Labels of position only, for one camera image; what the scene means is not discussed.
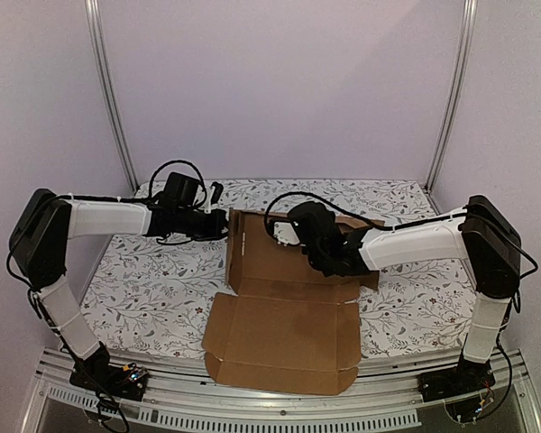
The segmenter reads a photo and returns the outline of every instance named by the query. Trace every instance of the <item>robotic arm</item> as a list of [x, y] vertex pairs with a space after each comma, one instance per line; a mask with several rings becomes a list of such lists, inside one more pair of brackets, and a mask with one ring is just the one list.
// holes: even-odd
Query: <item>robotic arm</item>
[[205, 190], [207, 210], [201, 210], [195, 205], [201, 182], [173, 172], [161, 193], [144, 199], [56, 196], [47, 189], [32, 195], [10, 237], [9, 260], [13, 257], [28, 279], [29, 299], [39, 316], [70, 351], [76, 364], [72, 384], [140, 401], [146, 371], [134, 364], [109, 365], [108, 351], [82, 316], [66, 278], [67, 241], [86, 235], [166, 238], [173, 233], [195, 241], [222, 239], [226, 213], [209, 209], [223, 187], [214, 183], [212, 193]]
[[425, 401], [433, 401], [494, 384], [489, 358], [518, 291], [520, 237], [488, 199], [475, 196], [467, 206], [442, 216], [348, 234], [341, 233], [335, 214], [323, 204], [306, 202], [292, 208], [286, 220], [268, 222], [267, 231], [281, 244], [302, 246], [309, 264], [325, 276], [364, 275], [434, 259], [470, 264], [479, 294], [459, 364], [450, 371], [422, 374], [419, 390]]

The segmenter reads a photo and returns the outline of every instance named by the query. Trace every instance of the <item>brown cardboard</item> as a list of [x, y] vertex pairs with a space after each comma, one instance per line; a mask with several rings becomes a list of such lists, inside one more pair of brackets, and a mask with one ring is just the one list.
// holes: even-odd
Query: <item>brown cardboard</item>
[[[357, 227], [350, 218], [337, 222]], [[203, 347], [219, 383], [268, 391], [333, 395], [348, 388], [361, 359], [361, 285], [313, 270], [299, 248], [274, 242], [262, 215], [232, 211], [227, 282], [238, 296], [218, 293]]]

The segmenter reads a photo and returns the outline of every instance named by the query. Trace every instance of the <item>floral tablecloth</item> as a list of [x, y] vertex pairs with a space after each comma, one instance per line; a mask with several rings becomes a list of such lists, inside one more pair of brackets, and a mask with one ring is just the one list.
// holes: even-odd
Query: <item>floral tablecloth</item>
[[[279, 194], [304, 190], [387, 224], [434, 215], [412, 181], [219, 181], [225, 186], [221, 208], [263, 210]], [[145, 185], [139, 194], [146, 193]], [[285, 198], [274, 210], [288, 210], [304, 200]], [[113, 349], [202, 358], [201, 340], [213, 298], [219, 291], [232, 292], [225, 284], [225, 251], [225, 241], [162, 246], [141, 236], [114, 236], [82, 301], [88, 324]], [[383, 270], [379, 289], [363, 288], [359, 299], [363, 357], [460, 345], [474, 300], [458, 261]]]

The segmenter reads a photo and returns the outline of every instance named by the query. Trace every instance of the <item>metal frame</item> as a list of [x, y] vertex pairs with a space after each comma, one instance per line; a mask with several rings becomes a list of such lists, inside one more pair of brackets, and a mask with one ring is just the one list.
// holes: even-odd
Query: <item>metal frame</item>
[[443, 166], [443, 160], [445, 158], [447, 144], [449, 143], [449, 137], [451, 136], [451, 130], [453, 129], [454, 117], [459, 104], [459, 99], [461, 97], [463, 78], [465, 70], [467, 69], [467, 60], [469, 59], [469, 52], [471, 50], [472, 32], [475, 25], [476, 11], [477, 0], [465, 0], [461, 37], [459, 39], [459, 49], [457, 52], [451, 90], [449, 92], [449, 98], [447, 99], [447, 107], [445, 109], [445, 115], [441, 124], [441, 132], [439, 133], [435, 153], [433, 154], [433, 160], [431, 161], [431, 167], [426, 176], [425, 186], [423, 187], [423, 189], [429, 194], [431, 194], [435, 188], [441, 167]]
[[126, 137], [124, 135], [123, 124], [120, 119], [118, 105], [116, 104], [115, 90], [110, 78], [110, 68], [108, 66], [108, 58], [106, 56], [106, 48], [104, 36], [102, 33], [102, 24], [100, 21], [100, 11], [98, 9], [98, 0], [85, 0], [87, 9], [88, 29], [90, 30], [90, 39], [94, 50], [96, 69], [100, 78], [103, 96], [105, 99], [108, 119], [112, 127], [112, 133], [115, 138], [116, 150], [120, 162], [122, 163], [124, 176], [128, 182], [128, 186], [132, 193], [136, 192], [140, 187], [136, 179], [133, 161], [128, 150]]
[[[447, 350], [363, 360], [359, 376], [349, 390], [339, 396], [324, 397], [221, 386], [208, 377], [200, 361], [111, 352], [113, 364], [135, 361], [151, 371], [143, 401], [122, 402], [124, 414], [131, 422], [176, 431], [226, 433], [352, 433], [415, 427], [419, 422], [418, 409], [443, 404], [422, 401], [417, 391], [417, 376], [456, 365], [459, 357], [459, 351]], [[521, 353], [514, 351], [509, 355], [515, 383], [513, 392], [520, 402], [526, 432], [541, 433], [541, 412]], [[494, 388], [502, 390], [509, 378], [507, 363], [501, 354], [495, 354], [491, 365], [497, 379]], [[22, 433], [36, 431], [48, 398], [84, 410], [93, 409], [94, 393], [69, 385], [72, 368], [68, 354], [52, 349], [44, 351]]]

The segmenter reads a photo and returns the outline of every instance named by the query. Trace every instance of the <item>open cardboard box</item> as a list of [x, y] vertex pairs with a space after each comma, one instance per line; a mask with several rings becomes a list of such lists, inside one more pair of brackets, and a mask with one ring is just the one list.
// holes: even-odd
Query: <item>open cardboard box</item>
[[[351, 228], [357, 220], [338, 217]], [[226, 279], [238, 296], [217, 293], [202, 346], [218, 383], [258, 390], [334, 395], [354, 382], [361, 360], [360, 287], [379, 274], [326, 278], [300, 248], [280, 246], [263, 215], [231, 211]]]

